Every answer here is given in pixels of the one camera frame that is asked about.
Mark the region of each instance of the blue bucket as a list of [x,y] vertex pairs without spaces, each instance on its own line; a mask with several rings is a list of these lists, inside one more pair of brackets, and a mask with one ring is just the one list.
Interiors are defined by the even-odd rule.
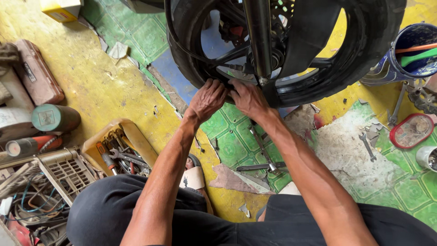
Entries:
[[[420,59],[401,67],[398,63],[396,49],[407,49],[413,46],[437,43],[437,27],[426,23],[417,23],[406,26],[394,40],[390,50],[360,79],[365,85],[382,85],[396,81],[419,79],[432,76],[437,73],[437,56]],[[404,56],[414,56],[426,50],[402,53]]]

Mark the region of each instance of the black pants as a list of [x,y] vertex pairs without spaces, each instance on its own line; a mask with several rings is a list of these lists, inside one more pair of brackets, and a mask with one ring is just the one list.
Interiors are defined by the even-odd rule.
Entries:
[[[82,191],[67,223],[67,236],[73,245],[118,246],[146,181],[136,175],[117,175],[98,180]],[[358,206],[381,246],[437,245],[437,233],[407,213],[390,207]],[[266,210],[264,222],[232,223],[207,214],[206,201],[199,192],[179,189],[173,245],[326,245],[301,196],[273,195]]]

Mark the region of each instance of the fork tube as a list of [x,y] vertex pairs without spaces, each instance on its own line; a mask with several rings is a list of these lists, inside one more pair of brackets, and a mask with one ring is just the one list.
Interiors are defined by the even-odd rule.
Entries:
[[255,71],[259,77],[269,79],[272,72],[270,1],[243,0],[243,5]]

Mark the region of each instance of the wrench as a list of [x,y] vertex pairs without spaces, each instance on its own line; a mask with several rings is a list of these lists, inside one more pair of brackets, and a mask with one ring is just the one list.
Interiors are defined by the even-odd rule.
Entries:
[[124,159],[128,162],[133,162],[135,164],[141,165],[147,169],[151,169],[149,167],[149,165],[147,165],[140,157],[138,157],[136,155],[131,155],[128,153],[120,153],[120,151],[118,151],[116,149],[111,149],[110,151],[112,153],[114,153],[113,155],[109,155],[109,157],[111,157],[112,159],[121,158],[121,159]]
[[402,89],[401,94],[399,94],[398,102],[396,103],[395,110],[393,111],[393,115],[390,115],[390,111],[387,109],[387,117],[388,117],[388,126],[393,128],[396,125],[396,122],[398,122],[398,113],[399,108],[402,103],[402,99],[404,98],[405,91],[407,90],[408,82],[403,81],[402,82]]
[[[285,167],[285,162],[273,162],[273,165],[275,165],[277,168]],[[259,170],[264,168],[270,168],[270,165],[266,163],[266,164],[256,164],[256,165],[249,165],[249,166],[239,166],[237,167],[237,171],[250,171],[250,170]]]
[[364,142],[364,146],[366,146],[367,152],[369,152],[370,155],[370,161],[374,162],[376,160],[376,157],[373,155],[372,150],[370,149],[369,143],[366,140],[366,134],[363,132],[363,135],[358,135],[358,137]]
[[276,168],[276,166],[273,164],[272,160],[269,157],[269,154],[267,154],[267,151],[264,149],[263,144],[261,143],[257,132],[255,131],[255,128],[253,127],[253,125],[249,125],[247,127],[247,129],[249,129],[249,131],[252,133],[253,137],[255,138],[255,141],[257,142],[258,146],[261,149],[261,154],[265,157],[265,159],[267,160],[267,164],[269,164],[270,168],[267,169],[268,172],[273,173],[274,175],[278,175],[279,174],[279,170]]

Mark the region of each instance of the forearm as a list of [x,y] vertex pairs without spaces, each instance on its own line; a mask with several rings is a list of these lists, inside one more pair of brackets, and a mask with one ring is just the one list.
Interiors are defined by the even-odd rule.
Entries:
[[268,120],[258,122],[271,137],[281,153],[294,183],[318,223],[326,242],[338,243],[337,229],[350,231],[350,240],[344,242],[375,243],[357,204],[341,186],[329,169],[319,160],[312,149],[285,125],[277,111],[270,110]]
[[[122,245],[171,245],[176,194],[199,126],[195,114],[187,112],[153,166],[153,172],[135,205]],[[144,232],[147,236],[138,236]]]

